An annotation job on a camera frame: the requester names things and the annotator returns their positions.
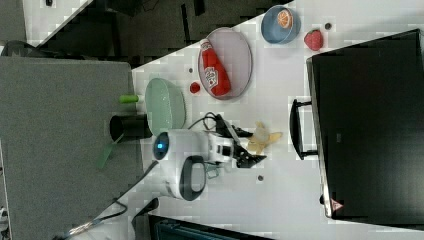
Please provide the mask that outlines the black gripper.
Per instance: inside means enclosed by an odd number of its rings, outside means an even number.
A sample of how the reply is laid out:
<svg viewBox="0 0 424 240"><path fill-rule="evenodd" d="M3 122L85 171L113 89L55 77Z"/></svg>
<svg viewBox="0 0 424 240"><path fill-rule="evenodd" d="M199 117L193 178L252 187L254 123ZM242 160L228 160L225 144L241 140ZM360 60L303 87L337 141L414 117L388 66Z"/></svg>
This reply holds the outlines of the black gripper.
<svg viewBox="0 0 424 240"><path fill-rule="evenodd" d="M232 125L232 129L232 137L234 143L233 158L236 160L236 166L238 168L251 168L266 158L265 155L252 155L244 147L241 146L240 139L252 137L252 133L245 131L239 127L235 127L234 125Z"/></svg>

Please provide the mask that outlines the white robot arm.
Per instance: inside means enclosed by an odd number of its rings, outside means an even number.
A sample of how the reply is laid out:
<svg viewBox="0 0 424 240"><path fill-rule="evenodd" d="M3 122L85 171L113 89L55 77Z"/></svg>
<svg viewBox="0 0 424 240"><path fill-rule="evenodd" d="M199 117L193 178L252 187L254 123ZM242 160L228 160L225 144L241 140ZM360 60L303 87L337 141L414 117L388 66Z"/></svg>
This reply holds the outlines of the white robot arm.
<svg viewBox="0 0 424 240"><path fill-rule="evenodd" d="M153 144L154 193L185 201L198 198L207 182L209 163L234 163L251 168L265 159L250 154L232 135L171 129L160 133Z"/></svg>

